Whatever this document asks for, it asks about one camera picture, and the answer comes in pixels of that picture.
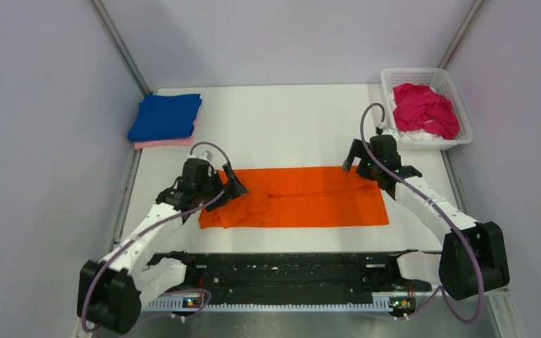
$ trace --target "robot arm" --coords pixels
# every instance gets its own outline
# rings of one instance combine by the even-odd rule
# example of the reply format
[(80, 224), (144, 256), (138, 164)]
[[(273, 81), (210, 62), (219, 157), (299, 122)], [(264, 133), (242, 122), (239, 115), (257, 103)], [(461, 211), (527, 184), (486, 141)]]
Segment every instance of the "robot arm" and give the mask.
[(393, 282), (401, 279), (422, 280), (442, 285), (445, 291), (457, 300), (478, 293), (478, 279), (470, 257), (449, 224), (433, 207), (436, 204), (461, 230), (471, 245), (483, 275), (485, 291), (509, 283), (503, 235), (498, 225), (493, 222), (479, 223), (457, 210), (428, 185), (417, 169), (410, 165), (401, 165), (401, 156), (397, 153), (397, 143), (392, 135), (371, 137), (369, 146), (375, 157), (409, 186), (381, 169), (368, 155), (359, 139), (353, 141), (343, 170), (349, 171), (354, 159), (360, 158), (356, 173), (368, 180), (377, 181), (382, 190), (420, 218), (442, 245), (441, 253), (407, 250), (392, 254), (387, 269)]
[[(210, 205), (206, 210), (211, 211), (247, 193), (229, 163), (223, 166), (228, 176), (227, 183), (223, 184), (210, 164), (211, 159), (209, 152), (198, 158), (188, 158), (182, 175), (172, 187), (156, 197), (140, 225), (100, 261), (84, 264), (80, 271), (78, 316), (82, 316), (90, 285), (96, 283), (88, 301), (86, 318), (96, 325), (125, 334), (134, 326), (144, 306), (183, 283), (189, 256), (173, 252), (154, 261), (152, 257), (157, 249), (183, 225), (192, 209), (208, 202)], [(97, 278), (105, 262), (109, 261), (110, 265)]]

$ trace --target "gray wall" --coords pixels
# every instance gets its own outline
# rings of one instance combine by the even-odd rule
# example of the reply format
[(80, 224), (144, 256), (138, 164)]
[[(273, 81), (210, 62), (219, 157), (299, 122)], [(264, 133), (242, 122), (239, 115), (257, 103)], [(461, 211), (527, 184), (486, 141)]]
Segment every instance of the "gray wall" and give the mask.
[(505, 231), (511, 292), (541, 337), (541, 1), (491, 1), (450, 71), (475, 137), (454, 162), (475, 214)]
[(69, 337), (139, 99), (87, 1), (0, 1), (0, 337)]
[(105, 0), (152, 89), (379, 82), (436, 66), (473, 0)]

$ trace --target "folded blue towel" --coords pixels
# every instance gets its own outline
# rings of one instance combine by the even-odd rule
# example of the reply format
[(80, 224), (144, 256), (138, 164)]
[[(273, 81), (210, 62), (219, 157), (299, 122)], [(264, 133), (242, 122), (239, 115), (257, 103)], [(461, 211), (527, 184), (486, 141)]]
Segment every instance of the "folded blue towel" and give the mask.
[(190, 137), (200, 105), (200, 94), (146, 95), (139, 105), (128, 139), (145, 142)]

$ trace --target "pink cloth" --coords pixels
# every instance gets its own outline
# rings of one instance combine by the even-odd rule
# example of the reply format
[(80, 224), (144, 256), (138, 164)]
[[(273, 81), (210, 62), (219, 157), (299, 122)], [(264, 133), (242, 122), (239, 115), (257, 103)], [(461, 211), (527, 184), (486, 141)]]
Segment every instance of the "pink cloth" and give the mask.
[(140, 150), (144, 148), (152, 148), (153, 146), (191, 146), (194, 144), (194, 133), (196, 132), (196, 124), (198, 123), (199, 117), (200, 110), (198, 110), (198, 115), (196, 115), (196, 120), (194, 120), (194, 131), (190, 137), (185, 137), (183, 139), (160, 139), (156, 141), (135, 142), (134, 149)]
[(459, 121), (451, 101), (434, 93), (429, 86), (404, 83), (393, 88), (393, 112), (397, 129), (402, 132), (424, 129), (426, 132), (454, 139), (459, 133)]

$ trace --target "laundry basket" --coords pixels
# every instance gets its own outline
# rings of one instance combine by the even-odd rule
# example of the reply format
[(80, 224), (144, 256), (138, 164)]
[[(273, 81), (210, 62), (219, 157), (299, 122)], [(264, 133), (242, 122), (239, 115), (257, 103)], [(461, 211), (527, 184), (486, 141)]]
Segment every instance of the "laundry basket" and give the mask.
[(390, 127), (397, 129), (393, 117), (393, 103), (390, 96), (393, 94), (393, 88), (404, 83), (413, 85), (426, 85), (435, 89), (438, 94), (448, 98), (453, 104), (453, 112), (459, 121), (459, 133), (455, 139), (434, 139), (434, 140), (408, 140), (400, 139), (398, 141), (400, 149), (436, 149), (446, 150), (457, 144), (467, 144), (474, 138), (472, 129), (466, 116), (464, 106), (453, 85), (451, 75), (440, 68), (388, 68), (380, 72), (380, 81), (383, 87), (383, 97), (387, 103), (387, 123)]

